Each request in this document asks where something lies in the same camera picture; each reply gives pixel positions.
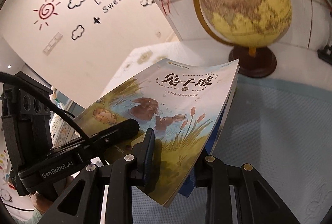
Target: white wall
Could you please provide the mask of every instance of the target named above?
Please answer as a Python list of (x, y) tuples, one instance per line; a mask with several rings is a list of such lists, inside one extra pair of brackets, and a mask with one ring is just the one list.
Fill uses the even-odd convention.
[[(32, 69), (83, 107), (99, 98), (132, 49), (164, 42), (173, 33), (152, 0), (147, 6), (141, 5), (146, 0), (85, 0), (72, 9), (69, 1), (7, 0), (0, 11), (0, 33)], [(38, 10), (47, 3), (55, 10), (43, 20)], [(73, 40), (79, 25), (84, 32)], [(44, 48), (58, 32), (63, 38), (45, 55)]]
[(44, 80), (42, 80), (38, 75), (36, 75), (36, 73), (27, 64), (24, 64), (21, 71), (24, 74), (28, 75), (30, 78), (33, 78), (35, 81), (38, 81), (42, 85), (50, 88), (50, 85), (47, 84)]

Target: sun drawing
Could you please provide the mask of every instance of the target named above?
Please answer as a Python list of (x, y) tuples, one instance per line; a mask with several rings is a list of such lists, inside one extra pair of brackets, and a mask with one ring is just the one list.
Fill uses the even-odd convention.
[(39, 31), (42, 29), (43, 21), (51, 17), (52, 15), (58, 15), (58, 13), (55, 13), (55, 7), (59, 5), (61, 2), (58, 2), (54, 4), (55, 0), (52, 0), (52, 2), (47, 3), (47, 0), (45, 0), (45, 3), (42, 4), (42, 6), (39, 9), (34, 9), (34, 12), (38, 12), (38, 16), (41, 19), (41, 23), (39, 25)]

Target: black cable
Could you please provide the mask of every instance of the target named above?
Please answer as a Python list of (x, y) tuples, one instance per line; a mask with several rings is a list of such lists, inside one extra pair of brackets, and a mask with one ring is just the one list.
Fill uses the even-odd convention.
[(70, 113), (69, 111), (63, 110), (63, 112), (66, 113), (66, 114), (68, 114), (68, 115), (70, 115), (70, 116), (72, 116), (72, 118), (75, 118), (75, 115), (73, 115), (73, 114)]
[(10, 215), (2, 199), (0, 199), (0, 217), (3, 224), (16, 224), (14, 218)]
[(18, 86), (23, 89), (33, 97), (37, 98), (41, 103), (50, 108), (51, 111), (54, 111), (57, 115), (59, 115), (66, 123), (68, 123), (92, 148), (92, 150), (97, 154), (100, 158), (103, 165), (107, 165), (107, 162), (101, 154), (98, 154), (96, 147), (93, 142), (90, 140), (87, 134), (60, 108), (58, 108), (49, 98), (44, 96), (40, 91), (36, 90), (32, 85), (30, 85), (25, 80), (20, 77), (16, 77), (10, 75), (5, 72), (0, 71), (0, 82), (11, 84), (13, 86)]
[(6, 203), (3, 203), (3, 204), (6, 205), (6, 206), (8, 206), (8, 207), (14, 208), (14, 209), (16, 209), (16, 210), (24, 211), (24, 212), (33, 212), (33, 211), (34, 211), (34, 209), (33, 209), (33, 210), (30, 210), (30, 209), (22, 209), (22, 208), (17, 208), (17, 207), (15, 207), (15, 206), (12, 206), (12, 205), (9, 205), (9, 204), (6, 204)]

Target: metal screw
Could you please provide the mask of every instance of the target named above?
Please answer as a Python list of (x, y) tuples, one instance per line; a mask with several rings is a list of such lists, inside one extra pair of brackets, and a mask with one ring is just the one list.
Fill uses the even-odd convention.
[(124, 156), (125, 161), (132, 161), (135, 157), (132, 154), (127, 154)]
[(207, 155), (207, 156), (205, 157), (205, 160), (206, 160), (207, 162), (213, 162), (213, 161), (215, 161), (215, 157), (212, 156), (212, 155)]
[(96, 169), (96, 165), (94, 165), (94, 164), (89, 164), (86, 166), (87, 171), (93, 171), (95, 169)]
[(253, 169), (253, 166), (250, 165), (250, 164), (244, 164), (244, 165), (243, 165), (243, 168), (244, 168), (245, 170), (247, 170), (247, 171), (251, 171), (251, 170)]

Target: black bracket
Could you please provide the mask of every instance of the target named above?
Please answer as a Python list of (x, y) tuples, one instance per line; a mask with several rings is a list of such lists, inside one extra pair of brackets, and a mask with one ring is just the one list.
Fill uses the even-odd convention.
[(205, 224), (232, 224), (229, 186), (234, 186), (238, 224), (299, 224), (273, 188), (251, 165), (225, 165), (202, 152), (195, 164), (196, 187), (208, 187)]
[(105, 223), (132, 224), (132, 186), (146, 186), (154, 151), (154, 131), (132, 153), (112, 165), (89, 164), (47, 210), (39, 224), (100, 224), (105, 185)]

